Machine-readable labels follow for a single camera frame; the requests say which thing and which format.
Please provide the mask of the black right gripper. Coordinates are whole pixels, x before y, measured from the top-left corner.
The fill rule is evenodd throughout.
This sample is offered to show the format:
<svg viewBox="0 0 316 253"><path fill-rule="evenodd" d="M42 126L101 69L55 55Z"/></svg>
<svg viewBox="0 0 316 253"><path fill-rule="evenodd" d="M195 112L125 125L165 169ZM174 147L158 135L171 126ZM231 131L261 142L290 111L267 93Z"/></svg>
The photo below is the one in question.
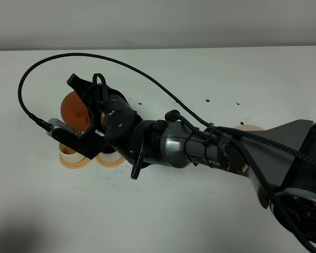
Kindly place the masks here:
<svg viewBox="0 0 316 253"><path fill-rule="evenodd" d="M125 97L111 88L102 88L97 81L86 81L72 74L67 84L75 91L91 114L91 150L103 150L111 145L115 150L133 150L135 130L142 118ZM137 180L145 162L146 150L135 155L131 179Z"/></svg>

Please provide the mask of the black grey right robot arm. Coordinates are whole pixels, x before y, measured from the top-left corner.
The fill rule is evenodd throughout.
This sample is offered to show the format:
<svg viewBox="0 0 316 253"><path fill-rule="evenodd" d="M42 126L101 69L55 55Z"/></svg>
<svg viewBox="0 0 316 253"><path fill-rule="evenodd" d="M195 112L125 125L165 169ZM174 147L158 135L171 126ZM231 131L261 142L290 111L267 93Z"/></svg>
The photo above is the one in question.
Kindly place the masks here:
<svg viewBox="0 0 316 253"><path fill-rule="evenodd" d="M259 203L310 252L316 252L316 123L296 120L273 129L243 131L193 126L179 111L143 120L100 74L72 75L68 85L87 107L90 126L74 150L95 157L111 146L132 165L131 177L154 164L202 164L249 178Z"/></svg>

